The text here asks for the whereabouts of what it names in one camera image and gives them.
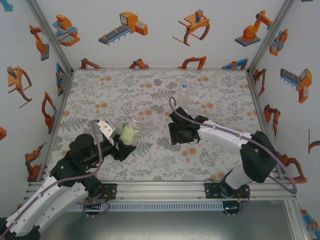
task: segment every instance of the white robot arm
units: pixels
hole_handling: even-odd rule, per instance
[[[171,144],[193,143],[195,140],[215,143],[234,153],[240,153],[242,165],[231,170],[220,182],[221,195],[231,198],[236,190],[252,181],[263,183],[276,166],[277,162],[270,153],[256,146],[258,142],[272,154],[279,154],[267,136],[256,131],[243,133],[221,126],[204,116],[193,119],[181,107],[169,115]]]
[[[103,141],[97,143],[102,158],[111,155],[115,160],[123,161],[136,149],[125,145],[106,122],[98,121],[97,124],[103,132]],[[102,163],[97,144],[90,134],[77,136],[40,189],[18,211],[0,222],[0,240],[3,237],[6,240],[39,240],[47,227],[74,204],[99,195],[111,198],[102,192],[101,182],[93,174],[84,177],[88,169]]]

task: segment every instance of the plastic bottle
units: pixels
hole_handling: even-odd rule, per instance
[[[135,142],[135,139],[138,133],[140,132],[140,130],[141,130],[140,118],[139,116],[135,115],[131,118],[131,121],[127,125],[125,125],[119,139],[125,145],[132,145]]]
[[[189,104],[190,91],[187,84],[182,84],[177,91],[177,106],[185,107]]]

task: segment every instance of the vent grille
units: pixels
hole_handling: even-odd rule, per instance
[[[109,202],[110,212],[185,212],[185,211],[223,211],[222,201],[177,201],[177,202]],[[82,212],[83,206],[75,204],[68,212]],[[91,206],[86,212],[100,212],[106,204]]]

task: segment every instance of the floral tablecloth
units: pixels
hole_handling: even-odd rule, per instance
[[[242,164],[240,154],[211,142],[171,145],[168,99],[186,83],[186,111],[237,131],[260,129],[244,71],[78,70],[75,72],[48,165],[51,170],[79,134],[92,134],[91,120],[122,124],[138,114],[147,126],[137,149],[123,162],[105,158],[98,178],[105,181],[194,181],[222,179]]]

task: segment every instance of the white wall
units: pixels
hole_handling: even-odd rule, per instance
[[[204,67],[218,67],[255,56],[261,42],[243,47],[235,42],[243,30],[253,25],[256,14],[262,10],[272,21],[283,0],[122,0],[81,1],[37,0],[53,32],[56,15],[66,16],[78,28],[80,41],[73,46],[61,46],[74,68],[87,58],[104,67],[128,68],[133,61],[142,58],[150,67],[179,67],[191,57],[207,56]],[[178,23],[198,9],[210,19],[210,30],[202,41],[189,36],[190,46],[175,40],[183,39],[186,27]],[[119,14],[132,12],[139,21],[148,25],[148,35],[138,33],[121,37],[110,46],[98,41],[103,35],[121,25]],[[267,26],[261,25],[257,36],[263,39]]]
[[[27,182],[25,154],[32,153],[44,142],[50,142],[51,135],[41,112],[45,91],[49,93],[58,111],[62,97],[57,95],[56,63],[58,58],[51,46],[49,59],[40,60],[36,48],[36,38],[30,33],[29,25],[39,27],[25,1],[10,0],[12,12],[4,12],[0,5],[0,127],[6,129],[7,136],[0,141],[0,218],[7,217],[24,199]],[[46,37],[39,33],[43,43]],[[8,93],[14,88],[8,87],[7,67],[19,66],[26,71],[32,87],[25,90],[27,97],[32,98],[28,104],[19,109],[25,100],[17,91]],[[23,86],[27,80],[22,78]],[[53,109],[46,106],[47,113]],[[48,144],[42,149],[41,156],[32,163],[40,164],[45,158]]]
[[[270,104],[277,108],[279,117],[275,147],[281,154],[296,158],[308,182],[298,184],[298,200],[318,222],[320,221],[320,147],[314,147],[308,154],[308,129],[311,130],[311,142],[320,140],[320,1],[297,1],[280,30],[288,28],[288,38],[284,49],[278,56],[267,52],[259,64],[259,70],[266,69],[265,92],[261,95],[264,107]],[[312,74],[309,98],[302,104],[298,101],[298,92],[280,77],[280,69],[300,75],[305,68]],[[261,81],[257,84],[260,91]],[[270,135],[273,131],[269,125]],[[290,168],[294,175],[297,171]]]

